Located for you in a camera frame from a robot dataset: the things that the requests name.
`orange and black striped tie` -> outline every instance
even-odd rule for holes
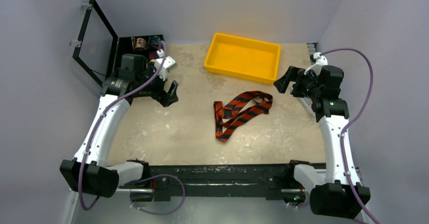
[[[255,98],[261,98],[262,102],[255,101]],[[250,100],[253,100],[255,105],[240,112]],[[216,121],[216,138],[222,142],[226,142],[237,127],[259,114],[268,114],[268,110],[272,105],[273,96],[260,91],[244,92],[236,96],[225,107],[223,107],[222,102],[215,101],[213,107],[214,119]]]

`robotic arm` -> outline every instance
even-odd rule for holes
[[[314,214],[354,218],[361,207],[354,197],[346,176],[349,175],[363,203],[370,199],[369,188],[360,184],[353,164],[348,131],[344,134],[345,152],[341,152],[340,132],[349,122],[346,101],[340,99],[340,84],[343,71],[327,65],[320,53],[311,55],[314,65],[308,69],[290,66],[274,86],[285,93],[290,82],[292,94],[296,98],[307,97],[312,100],[312,110],[323,135],[326,154],[326,177],[323,179],[309,164],[297,164],[293,177],[310,193],[310,207]],[[349,171],[345,172],[343,157],[346,156]]]
[[[179,100],[176,95],[178,87],[176,81],[172,82],[168,92],[164,91],[168,71],[176,64],[171,57],[166,57],[158,76],[147,87],[137,94],[120,100],[110,108],[95,132],[85,162],[83,162],[83,156],[86,152],[86,144],[89,141],[90,134],[104,109],[117,100],[118,97],[126,95],[148,81],[161,66],[161,63],[162,59],[148,62],[144,56],[124,54],[121,60],[121,67],[116,68],[112,75],[104,81],[98,111],[85,141],[73,159],[63,160],[60,166],[60,172],[73,191],[78,190],[78,175],[82,164],[84,164],[82,192],[106,198],[111,197],[117,187],[144,177],[144,168],[145,172],[149,173],[149,165],[144,161],[131,160],[124,164],[108,167],[107,159],[119,123],[135,97],[152,97],[164,107]]]

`table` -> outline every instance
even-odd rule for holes
[[[305,43],[281,45],[278,78],[291,65],[310,65]],[[208,48],[209,44],[167,45],[168,55],[178,64],[168,78],[179,83],[179,101],[164,108],[151,98],[134,99],[116,133],[109,165],[129,159],[150,165],[325,162],[318,124],[289,90],[280,94],[273,85],[207,72],[203,63]],[[222,143],[215,138],[213,101],[225,105],[245,91],[271,94],[270,113],[238,127]]]

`yellow plastic container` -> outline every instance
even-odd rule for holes
[[[272,84],[277,79],[281,46],[216,33],[204,66],[207,71]]]

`white wall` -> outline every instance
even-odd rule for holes
[[[343,0],[319,44],[361,49],[374,67],[371,99],[350,139],[382,223],[429,219],[428,8],[429,0]],[[327,58],[345,71],[341,96],[355,116],[368,89],[366,63],[351,52]]]
[[[88,0],[0,0],[0,222],[59,223],[62,159],[80,146],[99,87],[68,43]]]
[[[341,0],[97,0],[119,36],[163,33],[209,42],[216,32],[273,42],[316,42]]]

